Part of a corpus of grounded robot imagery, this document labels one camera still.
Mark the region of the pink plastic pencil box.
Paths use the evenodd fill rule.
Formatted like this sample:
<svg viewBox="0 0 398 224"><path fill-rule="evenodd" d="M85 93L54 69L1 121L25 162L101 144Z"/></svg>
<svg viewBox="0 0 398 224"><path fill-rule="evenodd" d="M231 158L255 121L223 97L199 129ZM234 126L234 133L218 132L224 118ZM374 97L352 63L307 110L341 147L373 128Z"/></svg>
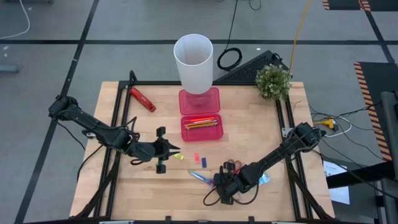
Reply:
<svg viewBox="0 0 398 224"><path fill-rule="evenodd" d="M185 90L178 94L181 118L181 134L185 142L217 140L223 136L223 123L220 112L220 92L216 87L210 88L201 95L193 95ZM190 119L207 118L214 116L218 125L209 128L184 128Z"/></svg>

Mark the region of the purple handled scissors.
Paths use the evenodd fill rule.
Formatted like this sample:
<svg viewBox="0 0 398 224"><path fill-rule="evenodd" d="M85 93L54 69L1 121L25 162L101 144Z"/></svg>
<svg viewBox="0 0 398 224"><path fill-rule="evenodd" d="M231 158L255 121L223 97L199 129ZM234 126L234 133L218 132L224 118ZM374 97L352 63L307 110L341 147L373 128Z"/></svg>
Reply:
<svg viewBox="0 0 398 224"><path fill-rule="evenodd" d="M202 182L206 183L206 184L209 185L210 187L214 187L213 179L206 178L206 177L200 175L199 173L197 173L197 172L195 172L195 171L193 171L193 170L188 170L188 173L189 173L190 175L194 176L196 179L199 179L199 180L201 180Z"/></svg>

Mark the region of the large hazard striped floor mat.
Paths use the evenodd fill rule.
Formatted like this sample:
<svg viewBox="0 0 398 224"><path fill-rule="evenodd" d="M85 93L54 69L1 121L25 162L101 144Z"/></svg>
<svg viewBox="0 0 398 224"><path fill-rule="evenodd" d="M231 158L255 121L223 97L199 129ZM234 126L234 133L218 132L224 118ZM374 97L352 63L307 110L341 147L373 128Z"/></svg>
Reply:
<svg viewBox="0 0 398 224"><path fill-rule="evenodd" d="M376 62L354 62L353 65L382 159L391 161L381 93L398 90L398 65Z"/></svg>

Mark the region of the white paper sheet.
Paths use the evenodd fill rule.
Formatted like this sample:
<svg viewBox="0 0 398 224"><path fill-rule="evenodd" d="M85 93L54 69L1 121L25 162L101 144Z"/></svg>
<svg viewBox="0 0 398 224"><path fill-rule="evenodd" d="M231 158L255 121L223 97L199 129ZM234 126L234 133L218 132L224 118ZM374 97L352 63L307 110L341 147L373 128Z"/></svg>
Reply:
<svg viewBox="0 0 398 224"><path fill-rule="evenodd" d="M332 162L323 161L323 170L326 177L342 174L346 172L346 167L340 167ZM350 204L349 199L349 187L339 187L335 189L329 189L330 198L334 202L343 204Z"/></svg>

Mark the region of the black metal table frame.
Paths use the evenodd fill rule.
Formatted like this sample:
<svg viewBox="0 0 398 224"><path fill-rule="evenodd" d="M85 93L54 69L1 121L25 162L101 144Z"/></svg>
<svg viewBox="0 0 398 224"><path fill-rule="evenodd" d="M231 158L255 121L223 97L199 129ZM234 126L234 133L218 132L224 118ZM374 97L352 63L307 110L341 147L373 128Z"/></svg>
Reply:
<svg viewBox="0 0 398 224"><path fill-rule="evenodd" d="M238 159L244 163L257 161L273 151L281 142L275 104L261 98L252 85L219 86L223 137L216 141L185 142L181 137L176 82L139 81L139 89L156 107L154 112L136 100L129 103L129 117L136 117L135 130L142 141L153 141L155 131L164 126L165 137L182 150L184 160L171 157L167 171L157 174L154 162L132 166L130 158L121 158L111 216L115 220L164 222L186 221L189 224L214 224L216 221L292 221L295 218L289 178L285 162L268 170L271 181L259 190L240 196L249 205L222 205L210 187L188 173L195 170L211 177L224 161ZM200 156L196 164L194 154ZM206 158L207 168L201 159Z"/></svg>

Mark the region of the small potted green plant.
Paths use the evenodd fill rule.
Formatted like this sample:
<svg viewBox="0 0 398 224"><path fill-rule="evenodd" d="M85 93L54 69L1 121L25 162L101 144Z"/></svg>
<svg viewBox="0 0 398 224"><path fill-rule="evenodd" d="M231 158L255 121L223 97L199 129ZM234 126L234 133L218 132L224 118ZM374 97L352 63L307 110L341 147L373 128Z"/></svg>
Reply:
<svg viewBox="0 0 398 224"><path fill-rule="evenodd" d="M291 74L282 67L265 65L256 75L256 90L268 100L286 100L289 96Z"/></svg>

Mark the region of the narrow hazard striped floor mat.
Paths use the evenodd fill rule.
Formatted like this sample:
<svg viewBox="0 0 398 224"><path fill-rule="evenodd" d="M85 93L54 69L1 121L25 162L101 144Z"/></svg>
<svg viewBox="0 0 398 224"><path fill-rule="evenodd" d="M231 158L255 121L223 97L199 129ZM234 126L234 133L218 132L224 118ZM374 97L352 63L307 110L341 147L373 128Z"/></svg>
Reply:
<svg viewBox="0 0 398 224"><path fill-rule="evenodd" d="M398 12L398 0L322 0L325 10Z"/></svg>

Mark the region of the black keyboard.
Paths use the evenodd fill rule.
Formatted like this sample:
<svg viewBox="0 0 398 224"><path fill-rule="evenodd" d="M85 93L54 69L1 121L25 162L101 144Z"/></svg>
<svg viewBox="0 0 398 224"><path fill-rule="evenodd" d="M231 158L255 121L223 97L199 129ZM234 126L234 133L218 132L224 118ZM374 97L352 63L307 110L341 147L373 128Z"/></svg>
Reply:
<svg viewBox="0 0 398 224"><path fill-rule="evenodd" d="M234 68L213 83L215 85L255 85L257 72L262 70L265 65L275 65L285 71L289 69L277 53L267 50L252 60Z"/></svg>

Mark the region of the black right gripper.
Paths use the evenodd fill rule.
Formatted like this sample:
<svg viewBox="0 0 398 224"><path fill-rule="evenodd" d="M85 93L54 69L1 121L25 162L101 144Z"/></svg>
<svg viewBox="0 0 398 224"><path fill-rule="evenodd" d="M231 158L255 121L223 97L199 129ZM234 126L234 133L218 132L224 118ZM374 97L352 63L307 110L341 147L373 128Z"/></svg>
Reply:
<svg viewBox="0 0 398 224"><path fill-rule="evenodd" d="M245 169L254 163L243 165L241 169ZM249 205L253 203L252 198L248 202L240 202L233 197L237 192L246 193L248 190L254 187L254 184L248 184L240 179L239 172L232 174L226 169L226 162L220 167L220 171L213 176L213 184L216 188L216 193L219 195L219 200L222 204L232 205L238 203L240 205Z"/></svg>

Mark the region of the black metal beam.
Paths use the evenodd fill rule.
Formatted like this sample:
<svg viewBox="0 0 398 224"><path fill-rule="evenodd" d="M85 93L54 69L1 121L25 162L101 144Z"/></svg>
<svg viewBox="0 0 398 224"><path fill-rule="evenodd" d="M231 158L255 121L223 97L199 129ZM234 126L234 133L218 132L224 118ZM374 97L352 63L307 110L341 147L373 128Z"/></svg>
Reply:
<svg viewBox="0 0 398 224"><path fill-rule="evenodd" d="M373 166L356 170L347 170L341 174L331 175L326 178L326 181L328 188L334 189L360 183L368 184L381 179L398 180L398 174L396 174L395 171L393 162L387 161Z"/></svg>

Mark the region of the orange pencil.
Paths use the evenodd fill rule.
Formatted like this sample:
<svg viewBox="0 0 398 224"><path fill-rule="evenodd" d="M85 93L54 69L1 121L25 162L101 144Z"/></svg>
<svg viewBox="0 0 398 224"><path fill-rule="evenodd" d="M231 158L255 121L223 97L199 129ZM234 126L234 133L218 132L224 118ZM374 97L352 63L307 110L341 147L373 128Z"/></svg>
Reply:
<svg viewBox="0 0 398 224"><path fill-rule="evenodd" d="M184 126L185 129L198 129L198 128L207 128L212 126L217 126L218 122L210 122L210 123L197 123L192 125Z"/></svg>

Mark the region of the red handled scissors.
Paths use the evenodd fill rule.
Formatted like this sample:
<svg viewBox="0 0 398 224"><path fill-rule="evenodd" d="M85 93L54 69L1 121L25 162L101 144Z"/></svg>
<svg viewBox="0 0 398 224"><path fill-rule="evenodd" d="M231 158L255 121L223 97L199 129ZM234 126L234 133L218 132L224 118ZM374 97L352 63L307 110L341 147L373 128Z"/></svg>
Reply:
<svg viewBox="0 0 398 224"><path fill-rule="evenodd" d="M232 174L237 174L241 170L242 166L243 164L239 160L229 159L226 162L226 169Z"/></svg>

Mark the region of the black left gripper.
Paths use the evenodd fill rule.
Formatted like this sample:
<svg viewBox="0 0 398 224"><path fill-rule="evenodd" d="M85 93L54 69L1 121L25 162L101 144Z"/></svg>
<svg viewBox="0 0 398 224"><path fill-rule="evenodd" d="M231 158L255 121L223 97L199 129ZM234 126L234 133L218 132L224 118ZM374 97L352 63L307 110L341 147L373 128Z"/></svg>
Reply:
<svg viewBox="0 0 398 224"><path fill-rule="evenodd" d="M150 162L153 158L161 159L163 164L156 164L156 173L166 173L166 161L170 156L178 154L180 148L171 144L163 138L166 127L161 126L156 130L157 139L154 142L132 142L129 148L129 155L134 159L130 162L132 166L138 166L144 162Z"/></svg>

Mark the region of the orange marker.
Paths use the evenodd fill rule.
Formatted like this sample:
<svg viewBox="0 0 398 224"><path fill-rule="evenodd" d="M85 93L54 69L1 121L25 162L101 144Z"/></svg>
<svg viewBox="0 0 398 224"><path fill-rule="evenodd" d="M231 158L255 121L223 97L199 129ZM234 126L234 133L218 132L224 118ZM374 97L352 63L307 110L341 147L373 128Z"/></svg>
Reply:
<svg viewBox="0 0 398 224"><path fill-rule="evenodd" d="M214 116L212 116L212 117L207 117L207 118L197 118L197 119L190 119L190 120L188 120L189 122L193 122L193 123L197 123L197 122L202 122L202 121L209 121L209 120L212 120L212 119L214 119L215 117Z"/></svg>

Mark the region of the red stapler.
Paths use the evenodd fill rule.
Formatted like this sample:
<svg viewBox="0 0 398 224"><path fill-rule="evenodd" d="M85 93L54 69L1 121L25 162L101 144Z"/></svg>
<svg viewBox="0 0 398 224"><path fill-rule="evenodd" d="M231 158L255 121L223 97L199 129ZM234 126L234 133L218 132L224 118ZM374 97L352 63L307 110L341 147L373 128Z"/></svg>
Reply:
<svg viewBox="0 0 398 224"><path fill-rule="evenodd" d="M154 112L156 110L154 104L147 97L145 97L137 88L132 88L129 93L148 111Z"/></svg>

